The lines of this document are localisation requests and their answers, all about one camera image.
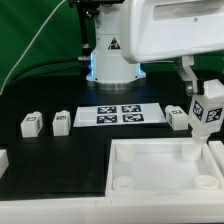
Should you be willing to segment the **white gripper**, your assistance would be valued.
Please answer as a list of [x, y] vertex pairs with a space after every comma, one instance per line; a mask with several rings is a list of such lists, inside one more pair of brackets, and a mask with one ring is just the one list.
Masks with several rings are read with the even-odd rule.
[[130, 63], [178, 57], [186, 94], [196, 95], [194, 57], [188, 55], [224, 50], [224, 0], [125, 0], [120, 46]]

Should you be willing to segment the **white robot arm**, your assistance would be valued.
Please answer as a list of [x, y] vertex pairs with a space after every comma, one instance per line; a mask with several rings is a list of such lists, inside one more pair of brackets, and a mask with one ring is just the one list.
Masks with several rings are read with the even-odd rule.
[[176, 58], [186, 92], [200, 87], [197, 54], [224, 50], [224, 0], [120, 0], [100, 3], [89, 83], [126, 89], [143, 79], [140, 66]]

